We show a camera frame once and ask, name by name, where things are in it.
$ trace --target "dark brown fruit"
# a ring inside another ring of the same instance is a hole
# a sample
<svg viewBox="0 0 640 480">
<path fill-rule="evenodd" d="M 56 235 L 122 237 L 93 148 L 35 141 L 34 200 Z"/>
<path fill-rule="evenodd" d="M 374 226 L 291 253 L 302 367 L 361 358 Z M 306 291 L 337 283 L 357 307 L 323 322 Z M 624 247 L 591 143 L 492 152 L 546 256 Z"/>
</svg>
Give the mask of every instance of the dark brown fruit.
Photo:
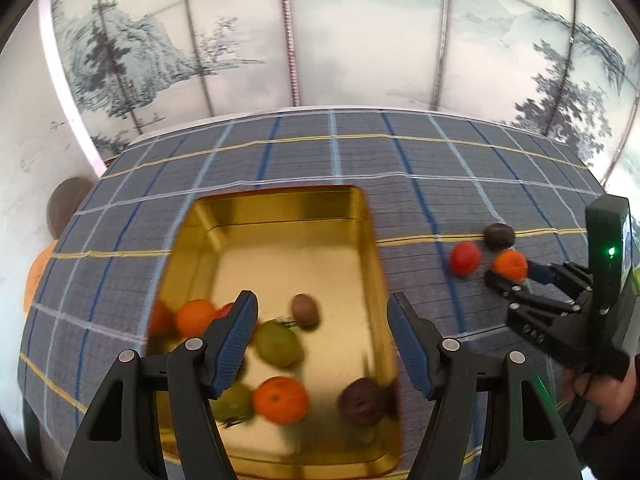
<svg viewBox="0 0 640 480">
<path fill-rule="evenodd" d="M 55 240 L 62 236 L 66 225 L 93 187 L 93 181 L 74 176 L 66 179 L 51 193 L 47 203 L 47 225 Z"/>
<path fill-rule="evenodd" d="M 291 300 L 291 315 L 300 328 L 309 328 L 320 322 L 318 302 L 308 294 L 297 294 Z"/>
<path fill-rule="evenodd" d="M 516 241 L 516 233 L 506 224 L 495 223 L 488 225 L 482 231 L 484 244 L 491 251 L 503 251 L 511 247 Z"/>
<path fill-rule="evenodd" d="M 360 378 L 338 397 L 340 416 L 356 426 L 374 426 L 385 413 L 388 393 L 376 381 Z"/>
</svg>

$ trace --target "green fruit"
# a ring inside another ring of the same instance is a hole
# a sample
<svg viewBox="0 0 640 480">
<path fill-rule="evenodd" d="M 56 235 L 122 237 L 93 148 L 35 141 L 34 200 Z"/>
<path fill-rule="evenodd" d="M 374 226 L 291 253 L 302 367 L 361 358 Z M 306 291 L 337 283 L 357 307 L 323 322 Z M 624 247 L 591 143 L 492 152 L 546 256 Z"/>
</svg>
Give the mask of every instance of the green fruit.
<svg viewBox="0 0 640 480">
<path fill-rule="evenodd" d="M 233 383 L 218 400 L 211 401 L 213 417 L 219 422 L 250 418 L 254 414 L 252 395 L 245 384 Z"/>
<path fill-rule="evenodd" d="M 254 345 L 263 361 L 278 368 L 289 368 L 305 357 L 295 332 L 274 319 L 260 325 Z"/>
</svg>

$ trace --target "blue checkered cloth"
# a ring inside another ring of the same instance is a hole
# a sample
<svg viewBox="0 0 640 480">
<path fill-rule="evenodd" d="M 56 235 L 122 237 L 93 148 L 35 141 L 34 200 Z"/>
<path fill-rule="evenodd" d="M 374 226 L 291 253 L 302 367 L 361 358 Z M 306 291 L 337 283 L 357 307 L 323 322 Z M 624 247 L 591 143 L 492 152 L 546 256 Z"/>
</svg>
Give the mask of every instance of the blue checkered cloth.
<svg viewBox="0 0 640 480">
<path fill-rule="evenodd" d="M 585 263 L 584 208 L 600 184 L 569 147 L 521 130 L 436 114 L 371 109 L 262 114 L 132 145 L 100 179 L 61 236 L 30 310 L 20 387 L 68 451 L 86 407 L 125 348 L 142 351 L 150 309 L 191 203 L 216 193 L 299 184 L 364 190 L 379 239 L 479 233 L 505 222 L 545 234 L 517 240 L 541 263 Z M 573 230 L 573 232 L 554 232 Z M 518 348 L 552 393 L 559 369 L 504 327 L 504 303 L 482 274 L 446 273 L 447 242 L 380 244 L 389 290 L 403 290 L 443 335 L 503 356 Z M 135 258 L 103 253 L 145 251 Z M 553 294 L 547 288 L 538 293 Z M 400 375 L 409 468 L 431 406 Z M 481 444 L 479 397 L 470 452 Z M 181 469 L 168 465 L 171 478 Z M 471 475 L 472 465 L 463 476 Z"/>
</svg>

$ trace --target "orange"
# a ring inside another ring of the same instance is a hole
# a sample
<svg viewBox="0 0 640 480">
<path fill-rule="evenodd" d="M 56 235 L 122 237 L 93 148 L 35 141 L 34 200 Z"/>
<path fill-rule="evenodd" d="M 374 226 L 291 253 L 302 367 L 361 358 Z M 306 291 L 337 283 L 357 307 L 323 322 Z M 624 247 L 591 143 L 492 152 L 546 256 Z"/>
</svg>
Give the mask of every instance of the orange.
<svg viewBox="0 0 640 480">
<path fill-rule="evenodd" d="M 25 314 L 31 307 L 31 302 L 33 302 L 33 298 L 36 295 L 40 279 L 44 274 L 44 270 L 47 268 L 47 263 L 49 263 L 49 258 L 53 254 L 53 249 L 56 247 L 57 243 L 57 240 L 53 240 L 42 250 L 40 254 L 38 254 L 38 256 L 36 256 L 36 259 L 31 264 L 31 269 L 29 269 L 29 273 L 27 274 L 27 284 L 25 286 L 24 300 L 22 302 L 22 310 Z"/>
<path fill-rule="evenodd" d="M 514 282 L 523 282 L 529 275 L 527 259 L 522 253 L 510 249 L 499 253 L 491 268 L 498 274 L 511 278 Z"/>
<path fill-rule="evenodd" d="M 150 336 L 167 335 L 174 329 L 174 314 L 159 298 L 154 303 L 147 329 Z"/>
<path fill-rule="evenodd" d="M 254 410 L 268 421 L 286 426 L 305 418 L 309 396 L 297 380 L 272 377 L 254 390 Z"/>
<path fill-rule="evenodd" d="M 183 337 L 202 337 L 210 323 L 216 319 L 217 308 L 209 300 L 187 301 L 175 315 L 175 327 Z"/>
</svg>

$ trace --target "red fruit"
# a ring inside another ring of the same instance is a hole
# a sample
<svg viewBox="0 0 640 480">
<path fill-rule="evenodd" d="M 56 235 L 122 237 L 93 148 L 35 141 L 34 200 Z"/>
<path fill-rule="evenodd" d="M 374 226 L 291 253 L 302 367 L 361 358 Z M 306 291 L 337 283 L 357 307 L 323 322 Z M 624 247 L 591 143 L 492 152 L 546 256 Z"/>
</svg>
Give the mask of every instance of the red fruit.
<svg viewBox="0 0 640 480">
<path fill-rule="evenodd" d="M 156 300 L 147 327 L 150 336 L 163 336 L 174 329 L 174 313 L 163 300 Z"/>
<path fill-rule="evenodd" d="M 451 251 L 449 267 L 460 278 L 466 278 L 480 265 L 480 249 L 473 242 L 460 242 Z"/>
<path fill-rule="evenodd" d="M 227 303 L 226 305 L 220 307 L 220 309 L 216 312 L 216 319 L 218 319 L 219 317 L 225 317 L 229 313 L 229 311 L 231 311 L 231 307 L 233 306 L 233 303 Z"/>
</svg>

